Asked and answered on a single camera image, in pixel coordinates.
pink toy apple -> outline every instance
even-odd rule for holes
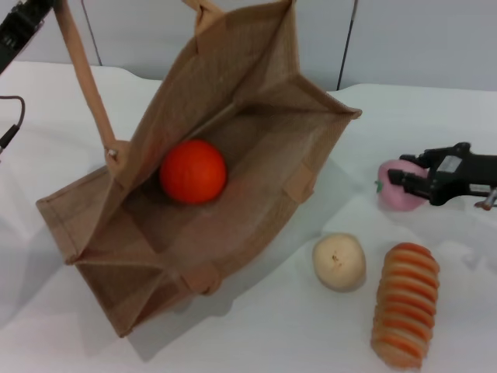
[[[388,207],[396,211],[412,211],[426,202],[424,198],[406,193],[403,186],[392,185],[388,179],[389,169],[401,169],[407,173],[414,173],[417,176],[426,177],[428,171],[414,163],[395,159],[385,162],[378,169],[378,194]]]

bag handle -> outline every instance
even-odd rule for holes
[[[75,67],[76,77],[83,91],[86,103],[92,111],[96,126],[99,130],[100,139],[106,151],[111,151],[116,143],[114,131],[110,125],[106,108],[103,105],[95,79],[93,78],[85,48],[72,18],[67,0],[58,0],[54,6],[55,16],[62,32],[65,45]]]
[[[224,13],[209,0],[183,0],[193,10],[196,10],[195,38],[199,54],[207,53],[226,33]]]
[[[72,18],[68,0],[57,0],[54,5],[54,11],[66,48],[75,67],[76,77],[78,78],[83,96],[99,130],[100,140],[105,149],[107,168],[114,178],[121,183],[120,173],[125,169],[130,143],[129,141],[116,140],[106,108],[102,102],[102,97],[100,97],[95,79],[93,78],[92,69],[86,57],[78,27]]]

striped toy bread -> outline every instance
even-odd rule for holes
[[[433,335],[439,271],[431,252],[413,243],[401,243],[386,255],[371,346],[387,365],[421,368]]]

table surface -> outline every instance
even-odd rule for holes
[[[132,135],[160,82],[94,68],[116,136]],[[495,154],[497,92],[356,85],[332,95],[363,116],[341,137],[315,195],[254,263],[198,298],[116,337],[74,267],[63,265],[35,202],[103,164],[72,66],[15,63],[0,94],[21,95],[23,129],[0,163],[0,365],[20,372],[382,372],[368,346],[383,255],[428,246],[442,268],[435,337],[424,372],[495,371],[495,213],[474,198],[402,214],[377,207],[377,167],[402,153],[469,141]],[[0,102],[0,133],[19,116]],[[322,287],[311,247],[350,232],[367,255],[365,285]]]

orange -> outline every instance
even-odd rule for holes
[[[216,198],[227,179],[221,153],[203,140],[191,140],[174,147],[162,161],[162,189],[184,204],[203,204]]]

